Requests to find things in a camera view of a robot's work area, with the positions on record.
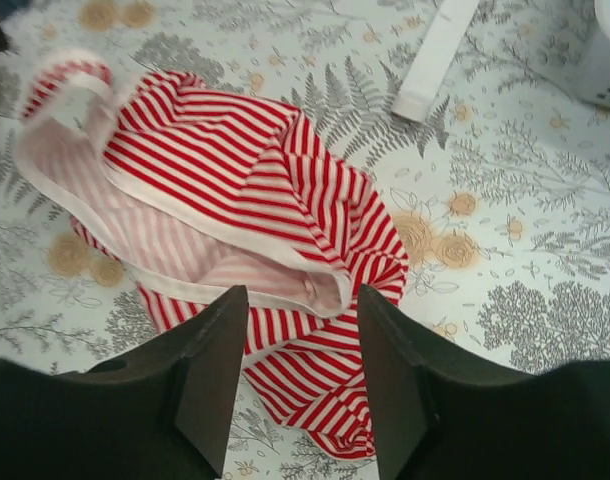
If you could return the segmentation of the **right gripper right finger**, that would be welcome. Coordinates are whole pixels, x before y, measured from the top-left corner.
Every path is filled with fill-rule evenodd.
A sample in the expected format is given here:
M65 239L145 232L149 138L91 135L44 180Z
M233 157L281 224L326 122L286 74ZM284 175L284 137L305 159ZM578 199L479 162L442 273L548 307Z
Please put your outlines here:
M610 479L610 360L523 373L368 285L357 321L381 478Z

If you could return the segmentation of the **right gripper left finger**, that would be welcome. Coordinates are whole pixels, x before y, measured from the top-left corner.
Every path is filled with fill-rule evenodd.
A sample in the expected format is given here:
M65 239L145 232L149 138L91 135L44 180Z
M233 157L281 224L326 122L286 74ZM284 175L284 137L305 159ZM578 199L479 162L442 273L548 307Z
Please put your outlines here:
M0 358L0 479L221 477L247 322L235 286L86 372Z

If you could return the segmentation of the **red white striped tank top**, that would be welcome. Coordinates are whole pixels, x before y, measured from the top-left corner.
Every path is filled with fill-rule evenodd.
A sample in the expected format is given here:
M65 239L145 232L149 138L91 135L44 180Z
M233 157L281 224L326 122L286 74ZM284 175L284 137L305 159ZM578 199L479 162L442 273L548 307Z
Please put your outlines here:
M271 418L341 460L375 453L357 306L403 295L405 247L362 171L299 108L154 71L117 91L62 52L25 89L14 161L131 274L159 332L248 291L242 372Z

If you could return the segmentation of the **floral table mat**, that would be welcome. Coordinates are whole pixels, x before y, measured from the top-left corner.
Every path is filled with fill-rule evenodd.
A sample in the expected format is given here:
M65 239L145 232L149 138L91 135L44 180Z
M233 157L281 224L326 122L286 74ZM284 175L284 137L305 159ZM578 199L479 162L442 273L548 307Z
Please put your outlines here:
M530 373L610 359L610 109L571 96L589 1L483 1L427 121L395 92L434 1L36 1L0 53L0 357L53 374L154 333L134 278L74 237L12 160L21 90L53 50L126 79L179 69L303 108L369 174L410 254L401 308Z

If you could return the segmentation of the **white basket right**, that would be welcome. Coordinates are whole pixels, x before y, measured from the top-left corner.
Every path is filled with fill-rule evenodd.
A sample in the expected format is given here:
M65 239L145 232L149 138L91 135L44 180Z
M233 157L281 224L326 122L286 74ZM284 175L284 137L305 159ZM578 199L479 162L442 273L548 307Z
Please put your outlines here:
M610 109L610 0L596 0L594 14L572 90L578 99Z

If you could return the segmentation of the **white clothes rack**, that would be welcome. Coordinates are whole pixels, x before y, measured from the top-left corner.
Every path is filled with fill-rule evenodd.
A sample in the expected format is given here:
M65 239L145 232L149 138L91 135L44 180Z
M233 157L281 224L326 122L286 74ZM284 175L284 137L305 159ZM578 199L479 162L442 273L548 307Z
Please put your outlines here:
M440 3L392 102L394 114L414 122L426 119L478 5L478 0Z

